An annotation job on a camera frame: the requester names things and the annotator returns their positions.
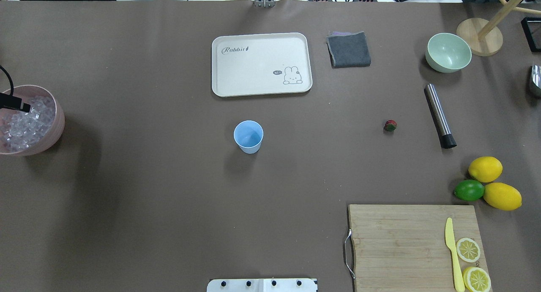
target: cutting board handle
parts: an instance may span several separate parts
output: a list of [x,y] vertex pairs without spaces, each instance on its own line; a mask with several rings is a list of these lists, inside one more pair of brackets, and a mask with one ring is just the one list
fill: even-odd
[[347,263],[347,255],[346,255],[346,244],[347,244],[347,240],[350,240],[350,241],[351,241],[351,229],[347,232],[346,240],[344,240],[344,262],[346,263],[347,269],[350,271],[351,277],[352,277],[353,279],[355,279],[355,273],[354,273],[353,270],[351,269],[350,265],[348,265],[348,263]]

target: gray cloth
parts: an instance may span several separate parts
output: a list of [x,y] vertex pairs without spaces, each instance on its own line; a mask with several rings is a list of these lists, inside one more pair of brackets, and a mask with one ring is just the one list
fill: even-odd
[[364,31],[327,36],[327,45],[334,68],[367,67],[372,62]]

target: green lime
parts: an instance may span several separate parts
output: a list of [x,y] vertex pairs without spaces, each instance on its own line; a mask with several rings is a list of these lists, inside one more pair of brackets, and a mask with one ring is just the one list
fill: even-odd
[[483,197],[484,193],[485,186],[476,180],[464,180],[454,188],[456,197],[466,201],[475,201]]

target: lemon slice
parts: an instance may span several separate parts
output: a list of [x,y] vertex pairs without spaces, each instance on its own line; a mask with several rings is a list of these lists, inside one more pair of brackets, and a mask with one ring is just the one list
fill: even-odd
[[481,257],[481,249],[475,240],[462,238],[456,243],[456,253],[463,261],[476,262]]
[[489,292],[489,274],[480,267],[467,267],[464,270],[464,284],[471,292]]

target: yellow lemon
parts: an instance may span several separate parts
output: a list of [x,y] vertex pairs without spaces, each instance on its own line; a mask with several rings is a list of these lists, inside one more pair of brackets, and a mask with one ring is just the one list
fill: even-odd
[[489,292],[491,283],[489,274],[480,267],[464,269],[464,286],[471,292]]
[[512,211],[522,205],[522,196],[513,186],[494,182],[485,186],[483,199],[497,209]]
[[480,157],[472,161],[468,172],[475,180],[487,183],[496,180],[503,169],[502,163],[495,157]]
[[481,257],[479,244],[470,238],[461,238],[456,242],[456,253],[466,262],[476,262]]

